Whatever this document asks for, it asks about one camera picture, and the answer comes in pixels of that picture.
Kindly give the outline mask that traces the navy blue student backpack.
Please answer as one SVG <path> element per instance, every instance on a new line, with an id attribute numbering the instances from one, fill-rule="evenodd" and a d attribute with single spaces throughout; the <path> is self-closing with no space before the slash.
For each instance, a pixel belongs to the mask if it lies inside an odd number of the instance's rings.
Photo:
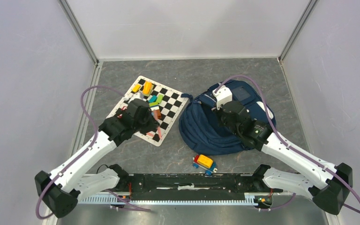
<path id="1" fill-rule="evenodd" d="M 228 128 L 219 125 L 218 117 L 212 111 L 216 108 L 213 91 L 218 86 L 216 83 L 196 97 L 187 93 L 181 95 L 189 99 L 189 104 L 179 118 L 179 132 L 183 141 L 197 154 L 215 156 L 249 150 Z M 245 81 L 229 80 L 225 86 L 231 90 L 233 100 L 240 101 L 252 118 L 268 122 L 262 98 L 251 85 Z"/>

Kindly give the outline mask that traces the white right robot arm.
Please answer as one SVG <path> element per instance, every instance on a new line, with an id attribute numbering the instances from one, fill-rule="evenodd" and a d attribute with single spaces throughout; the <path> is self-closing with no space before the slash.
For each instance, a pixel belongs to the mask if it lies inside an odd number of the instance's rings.
<path id="1" fill-rule="evenodd" d="M 271 155 L 299 172 L 290 174 L 267 166 L 252 178 L 255 190 L 270 187 L 291 191 L 312 200 L 327 213 L 340 213 L 353 186 L 353 170 L 349 165 L 326 162 L 286 142 L 269 123 L 253 119 L 239 101 L 230 101 L 214 113 L 219 125 L 229 129 L 245 146 Z"/>

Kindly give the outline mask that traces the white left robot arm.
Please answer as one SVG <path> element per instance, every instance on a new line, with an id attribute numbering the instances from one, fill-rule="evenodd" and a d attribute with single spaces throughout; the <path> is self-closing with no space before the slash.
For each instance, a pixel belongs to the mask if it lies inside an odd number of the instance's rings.
<path id="1" fill-rule="evenodd" d="M 40 171 L 34 180 L 39 199 L 36 215 L 41 216 L 41 202 L 52 215 L 62 218 L 68 215 L 79 201 L 106 189 L 123 191 L 128 187 L 128 177 L 108 168 L 89 178 L 84 174 L 103 156 L 120 146 L 133 134 L 156 131 L 159 123 L 152 116 L 147 102 L 133 99 L 124 110 L 118 109 L 114 116 L 103 121 L 97 133 L 66 162 L 50 172 Z"/>

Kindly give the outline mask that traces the red marker pen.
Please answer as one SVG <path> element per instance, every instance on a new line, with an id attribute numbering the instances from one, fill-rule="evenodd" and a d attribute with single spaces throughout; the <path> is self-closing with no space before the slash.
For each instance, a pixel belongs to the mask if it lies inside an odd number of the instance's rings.
<path id="1" fill-rule="evenodd" d="M 160 126 L 157 127 L 156 131 L 151 131 L 146 133 L 147 136 L 150 136 L 151 138 L 154 138 L 157 136 L 158 140 L 161 140 L 162 138 L 162 132 Z"/>

